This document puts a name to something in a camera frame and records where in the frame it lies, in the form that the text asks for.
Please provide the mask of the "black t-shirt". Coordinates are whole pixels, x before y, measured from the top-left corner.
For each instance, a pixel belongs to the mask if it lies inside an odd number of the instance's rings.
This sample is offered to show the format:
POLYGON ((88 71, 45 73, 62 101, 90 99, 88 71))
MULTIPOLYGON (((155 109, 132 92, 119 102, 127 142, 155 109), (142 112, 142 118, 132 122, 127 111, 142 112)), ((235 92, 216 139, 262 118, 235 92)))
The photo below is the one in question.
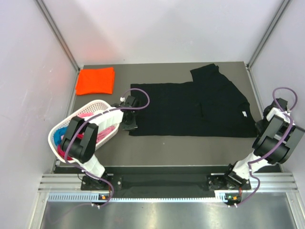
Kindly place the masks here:
POLYGON ((185 83, 131 84, 131 95, 149 103, 138 111, 131 136, 257 136, 248 100, 217 65, 190 73, 185 83))

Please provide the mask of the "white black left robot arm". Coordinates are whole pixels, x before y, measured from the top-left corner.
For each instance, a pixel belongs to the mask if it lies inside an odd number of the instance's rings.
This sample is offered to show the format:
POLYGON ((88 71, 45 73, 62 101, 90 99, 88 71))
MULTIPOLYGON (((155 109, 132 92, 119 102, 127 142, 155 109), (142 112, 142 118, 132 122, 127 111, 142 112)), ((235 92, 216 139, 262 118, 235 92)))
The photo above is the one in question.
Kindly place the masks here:
POLYGON ((73 116, 59 144, 66 163, 74 164, 97 189, 111 187, 105 167, 95 155, 97 148, 111 138, 119 127, 123 130, 137 128, 137 98, 129 95, 118 104, 108 106, 88 117, 73 116))

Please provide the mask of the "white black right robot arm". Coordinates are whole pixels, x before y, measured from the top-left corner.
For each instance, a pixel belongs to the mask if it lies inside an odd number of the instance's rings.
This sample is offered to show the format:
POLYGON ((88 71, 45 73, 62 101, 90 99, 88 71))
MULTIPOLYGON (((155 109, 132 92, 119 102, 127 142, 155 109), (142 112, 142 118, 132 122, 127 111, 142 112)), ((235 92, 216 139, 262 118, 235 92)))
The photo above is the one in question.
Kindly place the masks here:
POLYGON ((258 136, 252 145, 253 152, 229 165, 222 177, 226 188, 242 187, 251 174, 265 166, 282 164, 291 156, 305 130, 291 121, 287 105, 286 100, 277 98, 264 109, 264 118, 255 124, 258 136))

